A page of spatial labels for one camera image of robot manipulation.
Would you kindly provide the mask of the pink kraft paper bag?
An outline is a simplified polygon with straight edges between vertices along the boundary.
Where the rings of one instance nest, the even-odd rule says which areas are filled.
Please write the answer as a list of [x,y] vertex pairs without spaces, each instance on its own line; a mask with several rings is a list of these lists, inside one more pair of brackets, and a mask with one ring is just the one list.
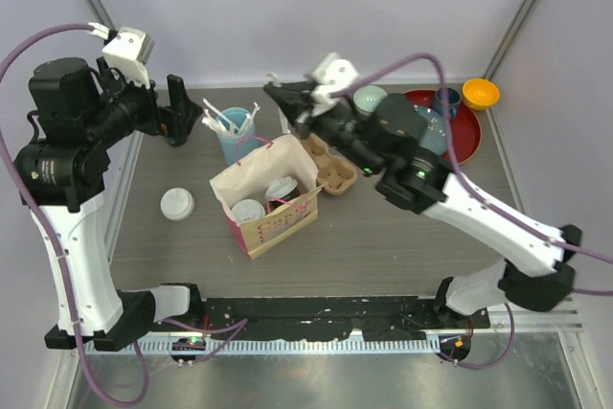
[[317,218],[316,177],[314,161],[285,134],[238,158],[210,185],[238,246],[254,260]]

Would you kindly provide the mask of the brown cardboard cup carrier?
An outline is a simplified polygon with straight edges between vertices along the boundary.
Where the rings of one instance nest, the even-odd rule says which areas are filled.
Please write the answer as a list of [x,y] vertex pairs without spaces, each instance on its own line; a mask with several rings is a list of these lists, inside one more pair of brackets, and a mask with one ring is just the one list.
[[311,134],[301,145],[317,167],[316,183],[325,193],[341,195],[356,182],[357,170],[345,158],[332,154],[326,142]]

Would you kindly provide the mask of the black paper coffee cup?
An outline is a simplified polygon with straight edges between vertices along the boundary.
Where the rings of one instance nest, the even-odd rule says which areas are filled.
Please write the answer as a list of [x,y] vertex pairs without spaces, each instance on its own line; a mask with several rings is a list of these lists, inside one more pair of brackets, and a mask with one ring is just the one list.
[[266,191],[266,200],[272,205],[282,205],[300,196],[296,186]]

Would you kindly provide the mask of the single white cup lid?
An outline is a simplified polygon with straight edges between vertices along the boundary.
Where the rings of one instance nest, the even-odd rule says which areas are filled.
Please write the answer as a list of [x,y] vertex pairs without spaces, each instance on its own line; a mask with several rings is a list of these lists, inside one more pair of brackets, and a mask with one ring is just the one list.
[[239,201],[232,207],[231,212],[238,225],[266,216],[266,210],[260,202],[251,198]]

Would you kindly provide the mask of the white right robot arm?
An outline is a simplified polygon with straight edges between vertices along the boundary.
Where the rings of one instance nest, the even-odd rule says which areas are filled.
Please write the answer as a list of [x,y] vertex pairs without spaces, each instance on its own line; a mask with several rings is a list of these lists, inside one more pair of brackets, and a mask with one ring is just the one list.
[[408,98],[391,93],[364,116],[348,97],[318,115],[312,81],[268,82],[266,95],[296,132],[318,136],[342,156],[376,175],[376,190],[404,211],[449,224],[501,255],[493,266],[442,280],[432,305],[438,324],[457,326],[467,316],[511,302],[529,311],[548,312],[573,290],[574,225],[538,223],[477,188],[453,170],[449,158],[421,146],[428,127]]

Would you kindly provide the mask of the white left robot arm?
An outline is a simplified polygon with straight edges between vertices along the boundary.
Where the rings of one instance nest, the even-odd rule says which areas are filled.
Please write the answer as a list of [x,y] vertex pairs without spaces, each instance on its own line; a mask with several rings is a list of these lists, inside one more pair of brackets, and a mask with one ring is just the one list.
[[79,57],[39,65],[29,82],[34,134],[14,164],[25,185],[24,202],[49,254],[58,298],[57,323],[44,341],[51,350],[92,343],[116,352],[165,319],[197,329],[204,306],[196,285],[167,283],[122,291],[112,281],[102,225],[104,174],[109,150],[134,132],[186,143],[201,108],[184,81],[167,78],[170,102],[161,106],[153,84],[131,82],[103,59]]

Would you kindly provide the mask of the light blue straw cup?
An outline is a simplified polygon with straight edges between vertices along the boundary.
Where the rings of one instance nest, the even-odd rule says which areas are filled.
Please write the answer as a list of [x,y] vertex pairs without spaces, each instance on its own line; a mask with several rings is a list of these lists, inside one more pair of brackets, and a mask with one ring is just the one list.
[[224,109],[221,114],[222,117],[218,116],[216,120],[227,129],[227,132],[218,134],[217,138],[226,163],[230,166],[260,145],[250,111],[240,107],[230,107]]

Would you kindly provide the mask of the mint green ceramic bowl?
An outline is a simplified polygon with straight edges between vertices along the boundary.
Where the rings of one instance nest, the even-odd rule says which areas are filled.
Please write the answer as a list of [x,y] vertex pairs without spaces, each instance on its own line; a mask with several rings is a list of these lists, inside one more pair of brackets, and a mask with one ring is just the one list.
[[376,85],[366,85],[353,93],[352,101],[361,115],[369,116],[387,96],[388,93],[383,88]]

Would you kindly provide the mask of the dark blue ceramic plate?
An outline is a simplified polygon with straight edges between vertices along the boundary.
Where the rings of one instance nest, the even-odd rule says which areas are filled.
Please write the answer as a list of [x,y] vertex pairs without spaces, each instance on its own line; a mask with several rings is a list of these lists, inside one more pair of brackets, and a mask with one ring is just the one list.
[[427,127],[421,137],[420,145],[437,155],[446,154],[446,131],[443,116],[423,105],[415,104],[414,110],[427,121]]

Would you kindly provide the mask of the dark blue ceramic mug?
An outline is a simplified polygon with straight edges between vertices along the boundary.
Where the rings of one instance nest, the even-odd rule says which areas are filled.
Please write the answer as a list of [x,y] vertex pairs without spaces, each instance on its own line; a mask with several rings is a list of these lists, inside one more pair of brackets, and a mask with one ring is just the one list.
[[450,87],[439,88],[435,92],[431,107],[441,116],[447,115],[450,120],[456,118],[462,104],[462,95]]

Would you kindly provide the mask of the red round tray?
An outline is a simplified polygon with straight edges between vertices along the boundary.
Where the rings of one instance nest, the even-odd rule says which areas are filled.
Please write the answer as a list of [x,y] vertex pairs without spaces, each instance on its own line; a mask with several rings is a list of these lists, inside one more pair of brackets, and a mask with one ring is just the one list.
[[[404,96],[413,105],[423,105],[432,109],[431,104],[435,92],[431,89],[417,89],[405,92]],[[456,118],[450,122],[450,125],[457,161],[462,164],[474,155],[481,144],[481,125],[477,116],[463,101]]]

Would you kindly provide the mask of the orange bowl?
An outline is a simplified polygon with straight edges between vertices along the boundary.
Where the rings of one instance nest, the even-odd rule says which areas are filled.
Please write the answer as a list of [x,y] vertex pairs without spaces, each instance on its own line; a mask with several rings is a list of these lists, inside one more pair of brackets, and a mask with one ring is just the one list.
[[464,83],[462,90],[465,104],[477,111],[493,107],[500,99],[498,87],[485,79],[468,80]]

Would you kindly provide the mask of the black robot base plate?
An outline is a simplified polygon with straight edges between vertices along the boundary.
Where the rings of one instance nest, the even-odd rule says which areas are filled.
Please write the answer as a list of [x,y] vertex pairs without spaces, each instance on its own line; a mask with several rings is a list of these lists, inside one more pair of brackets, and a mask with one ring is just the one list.
[[412,340],[430,329],[490,327],[484,309],[468,320],[439,317],[434,301],[418,296],[209,298],[194,317],[178,320],[220,330],[243,319],[247,323],[237,339],[252,341],[343,341],[355,330],[370,342]]

